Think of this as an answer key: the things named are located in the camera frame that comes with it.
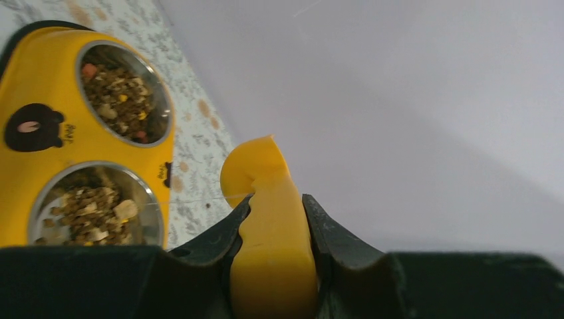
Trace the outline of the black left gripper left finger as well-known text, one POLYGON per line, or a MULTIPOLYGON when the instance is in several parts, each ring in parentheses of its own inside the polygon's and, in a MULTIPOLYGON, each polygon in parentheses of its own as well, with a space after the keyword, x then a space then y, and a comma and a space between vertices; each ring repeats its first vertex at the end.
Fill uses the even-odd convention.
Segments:
POLYGON ((235 318, 230 268, 250 213, 166 251, 156 245, 1 250, 2 318, 235 318))

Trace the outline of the yellow plastic scoop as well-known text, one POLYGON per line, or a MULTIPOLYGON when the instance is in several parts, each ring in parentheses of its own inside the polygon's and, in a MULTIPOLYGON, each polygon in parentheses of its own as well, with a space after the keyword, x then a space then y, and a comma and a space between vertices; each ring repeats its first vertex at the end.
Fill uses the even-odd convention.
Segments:
POLYGON ((250 196, 238 228, 242 244, 230 267, 236 318, 314 318, 318 284, 301 194, 273 136, 231 151, 220 174, 231 207, 250 196))

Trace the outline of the yellow double pet bowl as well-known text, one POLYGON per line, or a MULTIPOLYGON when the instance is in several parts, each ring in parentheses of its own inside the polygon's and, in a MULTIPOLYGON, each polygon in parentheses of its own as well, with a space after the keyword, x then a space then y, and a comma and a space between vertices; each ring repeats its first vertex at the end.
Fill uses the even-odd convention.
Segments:
POLYGON ((174 110, 154 68, 65 21, 1 56, 1 246, 166 246, 174 110))

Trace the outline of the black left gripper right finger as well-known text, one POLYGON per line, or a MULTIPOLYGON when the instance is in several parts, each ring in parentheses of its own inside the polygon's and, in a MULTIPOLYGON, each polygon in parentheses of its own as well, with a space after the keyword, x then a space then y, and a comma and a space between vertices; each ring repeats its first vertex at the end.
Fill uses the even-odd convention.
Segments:
POLYGON ((302 198, 321 281, 318 318, 562 318, 563 273, 511 252, 384 253, 302 198))

